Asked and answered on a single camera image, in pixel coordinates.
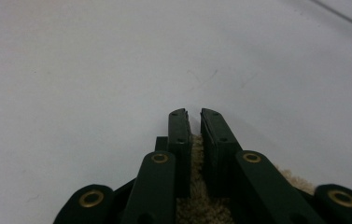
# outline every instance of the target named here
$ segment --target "mounting hole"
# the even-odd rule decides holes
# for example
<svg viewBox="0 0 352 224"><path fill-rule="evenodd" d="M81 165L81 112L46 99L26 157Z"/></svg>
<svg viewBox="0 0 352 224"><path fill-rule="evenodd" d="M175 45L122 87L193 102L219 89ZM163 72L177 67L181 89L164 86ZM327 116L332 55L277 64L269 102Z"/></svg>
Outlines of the mounting hole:
<svg viewBox="0 0 352 224"><path fill-rule="evenodd" d="M289 220L293 224L309 224L309 221L306 217L297 213L292 213L291 215L289 215Z"/></svg>
<svg viewBox="0 0 352 224"><path fill-rule="evenodd" d="M137 219L138 224L153 224L155 223L155 217L150 213L143 213Z"/></svg>
<svg viewBox="0 0 352 224"><path fill-rule="evenodd" d="M342 190L332 189L328 191L328 196L341 206L352 207L352 196Z"/></svg>
<svg viewBox="0 0 352 224"><path fill-rule="evenodd" d="M245 155L243 155L243 159L245 159L245 161L249 161L253 163L260 162L260 156L251 152L248 152Z"/></svg>
<svg viewBox="0 0 352 224"><path fill-rule="evenodd" d="M164 154L155 154L151 157L151 159L156 163L164 163L169 160L169 157Z"/></svg>
<svg viewBox="0 0 352 224"><path fill-rule="evenodd" d="M99 204L104 199L104 194L102 191L97 189L92 189L86 193L84 193L79 198L79 205L82 207L94 207Z"/></svg>

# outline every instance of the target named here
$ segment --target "dark green plastic part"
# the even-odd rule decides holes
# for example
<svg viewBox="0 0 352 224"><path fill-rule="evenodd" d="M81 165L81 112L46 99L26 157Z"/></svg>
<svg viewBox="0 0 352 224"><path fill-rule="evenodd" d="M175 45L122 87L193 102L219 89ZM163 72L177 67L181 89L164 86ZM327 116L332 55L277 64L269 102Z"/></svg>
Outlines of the dark green plastic part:
<svg viewBox="0 0 352 224"><path fill-rule="evenodd" d="M156 137L155 151L167 151L168 137Z"/></svg>
<svg viewBox="0 0 352 224"><path fill-rule="evenodd" d="M184 108L169 114L168 134L167 150L176 156L176 196L177 198L190 197L192 139L188 112Z"/></svg>
<svg viewBox="0 0 352 224"><path fill-rule="evenodd" d="M89 192L100 191L103 193L103 200L95 206L83 207L79 200ZM85 197L85 201L95 201L96 195ZM111 188L101 185L89 185L78 190L71 196L60 213L57 215L54 224L105 224L113 217L111 206L113 203L113 191Z"/></svg>
<svg viewBox="0 0 352 224"><path fill-rule="evenodd" d="M242 148L219 112L202 109L203 175L212 197L229 197L234 154Z"/></svg>
<svg viewBox="0 0 352 224"><path fill-rule="evenodd" d="M122 224L174 223L176 157L166 151L147 154L134 182Z"/></svg>
<svg viewBox="0 0 352 224"><path fill-rule="evenodd" d="M265 156L244 150L235 160L232 200L254 223L326 223Z"/></svg>
<svg viewBox="0 0 352 224"><path fill-rule="evenodd" d="M117 224L122 221L124 210L126 209L127 202L129 201L134 186L134 181L135 179L114 191L113 206L111 207L111 210L108 211L108 213L112 215L107 224Z"/></svg>
<svg viewBox="0 0 352 224"><path fill-rule="evenodd" d="M314 205L329 223L352 224L352 190L339 185L316 188Z"/></svg>

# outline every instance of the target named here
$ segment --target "white table surface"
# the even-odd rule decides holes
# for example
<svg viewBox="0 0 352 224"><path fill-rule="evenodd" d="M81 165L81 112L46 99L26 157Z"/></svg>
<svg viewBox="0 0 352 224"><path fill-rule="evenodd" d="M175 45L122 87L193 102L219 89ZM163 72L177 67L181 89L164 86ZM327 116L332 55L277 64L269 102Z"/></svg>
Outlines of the white table surface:
<svg viewBox="0 0 352 224"><path fill-rule="evenodd" d="M309 0L0 0L0 223L125 184L182 107L194 133L217 110L244 149L352 189L352 22Z"/></svg>

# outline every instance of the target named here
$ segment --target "brass screw insert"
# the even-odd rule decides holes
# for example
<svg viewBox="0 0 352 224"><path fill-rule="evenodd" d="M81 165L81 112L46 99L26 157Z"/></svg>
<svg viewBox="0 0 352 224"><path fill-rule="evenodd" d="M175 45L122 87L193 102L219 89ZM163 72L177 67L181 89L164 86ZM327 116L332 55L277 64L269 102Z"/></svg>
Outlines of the brass screw insert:
<svg viewBox="0 0 352 224"><path fill-rule="evenodd" d="M243 155L243 159L245 159L245 161L249 161L252 163L260 162L260 156L251 152L248 152L245 155Z"/></svg>
<svg viewBox="0 0 352 224"><path fill-rule="evenodd" d="M151 157L151 159L156 163L165 163L169 160L169 157L164 154L155 154Z"/></svg>
<svg viewBox="0 0 352 224"><path fill-rule="evenodd" d="M89 196L95 196L94 200L86 200ZM104 199L104 194L102 191L97 190L97 189L92 189L86 193L84 193L82 196L79 198L79 204L82 207L94 207L97 204L99 204L102 200Z"/></svg>
<svg viewBox="0 0 352 224"><path fill-rule="evenodd" d="M350 194L338 189L332 189L328 191L328 196L341 206L352 208L352 196Z"/></svg>

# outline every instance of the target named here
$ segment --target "beige object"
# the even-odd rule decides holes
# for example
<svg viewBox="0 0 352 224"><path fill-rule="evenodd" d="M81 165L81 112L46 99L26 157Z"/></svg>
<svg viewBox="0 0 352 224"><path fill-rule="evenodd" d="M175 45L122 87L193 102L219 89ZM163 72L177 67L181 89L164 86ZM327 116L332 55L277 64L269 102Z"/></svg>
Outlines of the beige object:
<svg viewBox="0 0 352 224"><path fill-rule="evenodd" d="M192 138L190 198L176 200L176 223L234 223L227 206L229 199L214 199L207 195L201 174L204 162L203 138L197 135ZM313 185L303 178L293 176L290 170L280 170L280 173L292 186L313 193Z"/></svg>

